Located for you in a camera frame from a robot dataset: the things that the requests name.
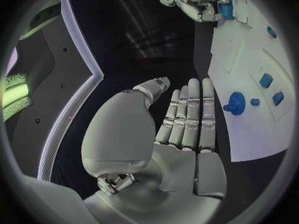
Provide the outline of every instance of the white panel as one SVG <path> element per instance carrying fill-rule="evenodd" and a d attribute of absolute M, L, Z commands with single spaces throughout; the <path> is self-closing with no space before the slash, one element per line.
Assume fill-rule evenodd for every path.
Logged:
<path fill-rule="evenodd" d="M 285 150 L 295 123 L 294 77 L 279 33 L 277 39 L 268 34 L 267 26 L 274 31 L 275 27 L 250 0 L 248 7 L 244 6 L 240 10 L 245 10 L 250 26 L 228 20 L 214 29 L 209 69 L 222 106 L 228 104 L 233 92 L 242 92 L 246 100 L 241 115 L 224 112 L 232 162 L 263 158 Z M 259 84 L 264 72 L 274 78 L 268 89 Z M 276 107 L 272 96 L 280 91 L 285 98 Z M 260 105 L 251 106 L 251 99 L 260 99 Z"/>

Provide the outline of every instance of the blue object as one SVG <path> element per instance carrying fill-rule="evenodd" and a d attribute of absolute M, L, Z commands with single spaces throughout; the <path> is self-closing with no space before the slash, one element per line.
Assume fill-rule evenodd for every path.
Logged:
<path fill-rule="evenodd" d="M 262 87 L 268 88 L 269 85 L 271 84 L 272 80 L 273 80 L 272 76 L 270 76 L 269 74 L 265 73 L 263 75 L 263 77 L 261 78 L 261 80 L 260 80 L 260 84 L 261 84 Z"/>
<path fill-rule="evenodd" d="M 218 12 L 226 19 L 233 20 L 233 3 L 229 0 L 228 4 L 218 4 Z"/>
<path fill-rule="evenodd" d="M 245 109 L 245 97 L 240 92 L 234 92 L 229 98 L 228 105 L 223 107 L 225 111 L 231 112 L 234 115 L 240 115 Z"/>
<path fill-rule="evenodd" d="M 260 105 L 260 100 L 259 99 L 251 99 L 250 104 L 252 106 L 259 106 Z"/>
<path fill-rule="evenodd" d="M 274 102 L 274 104 L 276 106 L 279 105 L 279 103 L 284 99 L 284 94 L 282 92 L 278 92 L 276 93 L 273 97 L 272 97 L 272 100 Z"/>
<path fill-rule="evenodd" d="M 274 30 L 272 29 L 272 27 L 267 26 L 267 31 L 268 31 L 268 33 L 269 33 L 272 37 L 277 38 L 277 35 L 276 35 L 276 33 L 274 32 Z"/>

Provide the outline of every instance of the green glowing panel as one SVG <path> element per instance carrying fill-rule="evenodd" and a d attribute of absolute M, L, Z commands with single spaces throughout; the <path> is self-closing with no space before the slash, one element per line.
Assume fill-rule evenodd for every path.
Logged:
<path fill-rule="evenodd" d="M 2 100 L 2 106 L 5 108 L 11 103 L 28 95 L 28 85 L 19 85 L 5 91 Z"/>
<path fill-rule="evenodd" d="M 15 74 L 5 78 L 5 89 L 10 89 L 27 81 L 27 73 Z"/>
<path fill-rule="evenodd" d="M 20 112 L 24 108 L 32 105 L 32 100 L 29 97 L 24 97 L 3 109 L 4 121 L 8 120 L 14 114 Z"/>

